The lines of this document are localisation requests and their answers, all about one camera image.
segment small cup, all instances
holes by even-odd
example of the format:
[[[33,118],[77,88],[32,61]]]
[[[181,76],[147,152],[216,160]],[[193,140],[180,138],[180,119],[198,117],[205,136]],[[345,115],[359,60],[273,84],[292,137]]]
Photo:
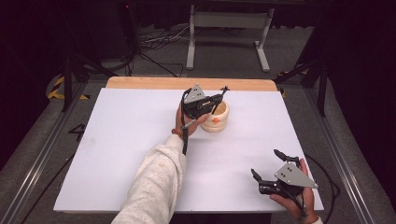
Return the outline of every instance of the small cup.
[[[214,114],[210,114],[209,118],[201,124],[201,127],[209,133],[218,133],[224,130],[228,115],[230,114],[230,107],[222,101]]]

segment hand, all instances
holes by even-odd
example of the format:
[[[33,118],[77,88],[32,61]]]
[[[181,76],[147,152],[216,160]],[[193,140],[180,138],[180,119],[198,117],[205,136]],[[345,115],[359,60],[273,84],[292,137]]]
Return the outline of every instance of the hand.
[[[300,164],[301,164],[301,171],[303,171],[304,174],[308,175],[308,170],[306,169],[306,164],[304,159],[300,159]],[[311,188],[304,188],[302,196],[304,197],[304,205],[306,208],[305,212],[308,215],[304,223],[305,224],[314,223],[318,220],[318,216],[314,210],[314,202],[315,202],[314,192],[312,191]],[[300,220],[302,218],[300,209],[291,199],[283,198],[278,194],[271,194],[270,199],[284,206],[291,214],[291,216],[294,217],[296,220]]]
[[[183,124],[181,122],[181,116],[182,116],[181,105],[179,105],[177,112],[176,112],[176,127],[175,127],[175,129],[179,130],[181,133],[183,133],[183,130],[181,130],[181,127],[183,126]],[[183,115],[183,116],[184,116],[184,122],[186,124],[188,124],[191,121],[191,119],[185,115]],[[199,117],[192,125],[190,125],[189,129],[188,129],[189,136],[192,135],[195,132],[195,130],[197,130],[197,127],[200,124],[204,123],[207,120],[207,118],[209,118],[209,114],[204,114],[201,117]]]

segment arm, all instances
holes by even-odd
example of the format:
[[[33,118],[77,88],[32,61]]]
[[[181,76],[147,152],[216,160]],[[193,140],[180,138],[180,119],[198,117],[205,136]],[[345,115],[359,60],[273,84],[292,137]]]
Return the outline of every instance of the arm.
[[[300,159],[301,170],[303,173],[308,175],[308,170],[306,169],[306,164],[304,159]],[[305,212],[307,214],[306,220],[303,222],[304,224],[322,224],[320,217],[317,216],[317,213],[314,210],[314,192],[311,188],[305,188],[302,196],[304,197],[304,205]],[[291,199],[285,199],[280,195],[272,194],[270,195],[270,199],[284,206],[288,212],[297,220],[301,220],[301,213],[298,209],[297,205]]]
[[[189,135],[207,119],[202,115],[189,127]],[[181,110],[177,110],[176,130],[181,131]],[[186,170],[186,156],[182,154],[183,141],[171,134],[163,145],[152,148],[131,185],[121,210],[113,220],[120,223],[169,223],[181,189]]]

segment gray carpet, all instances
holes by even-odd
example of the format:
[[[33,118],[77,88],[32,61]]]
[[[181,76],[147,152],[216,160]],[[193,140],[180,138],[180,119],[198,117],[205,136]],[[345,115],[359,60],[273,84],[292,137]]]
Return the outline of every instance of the gray carpet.
[[[271,29],[264,45],[271,72],[264,73],[253,48],[253,41],[257,40],[256,37],[260,36],[260,32],[244,30],[239,35],[230,35],[220,30],[204,30],[196,36],[197,49],[195,51],[194,69],[192,71],[183,70],[181,73],[183,77],[274,78],[279,72],[292,69],[311,32],[312,29],[310,28]],[[185,64],[187,47],[188,41],[180,39],[162,49],[148,50],[145,54],[158,63]],[[179,65],[168,64],[165,66],[175,74],[179,74],[181,71]],[[121,69],[117,73],[124,76],[125,70]],[[136,56],[132,76],[171,77],[172,75],[160,66]],[[22,208],[16,223],[21,223],[22,218],[33,206],[35,199],[44,190],[44,187],[55,176],[65,163],[65,160],[78,148],[78,135],[68,133],[68,131],[80,123],[88,123],[98,92],[106,85],[106,79],[103,77],[103,75],[92,76],[86,85],[83,93],[89,94],[91,99],[78,100],[73,113],[62,129],[59,140],[54,144],[53,152],[45,169]],[[332,160],[330,145],[319,125],[318,118],[315,115],[315,108],[308,102],[306,90],[298,85],[291,85],[297,83],[300,78],[294,77],[289,80],[289,85],[282,85],[286,92],[284,100],[304,152],[324,166],[333,181],[341,188],[341,194],[335,202],[332,218],[328,223],[361,223],[358,213],[347,194],[343,179]],[[23,179],[46,143],[57,118],[61,114],[62,108],[62,100],[51,100],[49,106],[35,123],[35,126],[25,136],[5,168],[1,171],[0,218],[5,215]],[[369,208],[373,220],[375,223],[381,224],[396,223],[396,216],[389,203],[389,198],[376,181],[370,167],[361,155],[359,147],[348,129],[335,100],[331,83],[328,85],[325,109],[326,120],[329,122],[333,136],[353,171],[357,183],[361,187],[362,197]],[[321,170],[311,160],[307,161],[312,169],[314,178],[320,185],[319,193],[325,210],[319,212],[319,214],[324,219],[330,211],[332,199],[330,185]],[[76,215],[52,211],[59,193],[59,183],[64,180],[67,167],[47,189],[25,223],[110,223],[115,214]],[[284,212],[273,214],[271,223],[295,223],[295,221]]]

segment white board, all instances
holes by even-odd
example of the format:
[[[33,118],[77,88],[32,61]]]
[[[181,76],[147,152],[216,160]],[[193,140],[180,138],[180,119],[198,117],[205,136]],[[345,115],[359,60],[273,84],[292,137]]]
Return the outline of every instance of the white board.
[[[146,153],[174,128],[183,91],[101,89],[54,210],[119,212]],[[275,148],[304,157],[280,93],[227,91],[224,101],[230,106],[225,130],[207,133],[198,128],[189,139],[176,211],[283,211],[259,193],[250,172],[253,168],[262,179],[275,181],[275,171],[284,165]],[[322,210],[314,192],[315,207]]]

